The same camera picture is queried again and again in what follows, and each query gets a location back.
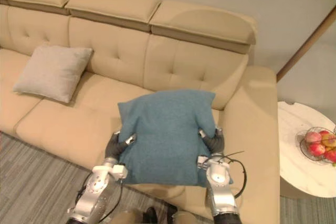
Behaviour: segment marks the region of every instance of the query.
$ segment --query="round side table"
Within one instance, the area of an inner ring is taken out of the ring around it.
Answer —
[[[311,127],[334,130],[320,112],[300,103],[278,102],[280,194],[290,198],[336,197],[336,167],[304,156],[300,140]]]

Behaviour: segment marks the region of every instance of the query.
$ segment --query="apple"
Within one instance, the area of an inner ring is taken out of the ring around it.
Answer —
[[[313,143],[309,145],[308,151],[311,153],[311,155],[316,157],[316,156],[320,156],[323,153],[325,153],[326,149],[325,149],[325,146],[322,144]]]
[[[320,144],[322,140],[322,136],[317,132],[308,132],[306,134],[306,142],[307,143],[317,143]]]
[[[322,144],[327,147],[336,147],[336,136],[332,133],[324,134],[322,136]]]
[[[324,135],[329,134],[329,131],[320,131],[319,133],[323,137]]]
[[[324,157],[333,163],[336,163],[336,150],[327,147],[327,151],[324,153]]]

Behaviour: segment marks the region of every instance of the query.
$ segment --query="beige pillow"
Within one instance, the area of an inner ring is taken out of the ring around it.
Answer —
[[[39,94],[68,103],[92,51],[91,48],[37,47],[13,91]]]

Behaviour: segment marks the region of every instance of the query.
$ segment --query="teal cushion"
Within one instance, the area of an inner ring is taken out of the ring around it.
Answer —
[[[125,183],[205,187],[205,172],[197,169],[197,157],[210,153],[198,128],[214,136],[214,97],[198,90],[160,91],[119,103],[119,141],[133,133],[137,137],[120,157],[129,170]]]

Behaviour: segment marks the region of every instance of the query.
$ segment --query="black shoe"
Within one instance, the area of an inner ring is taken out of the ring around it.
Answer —
[[[167,224],[173,224],[173,215],[177,212],[177,207],[169,204],[167,208]]]
[[[157,222],[157,215],[154,207],[149,207],[146,212],[142,215],[142,222],[143,223],[154,223],[158,224]]]

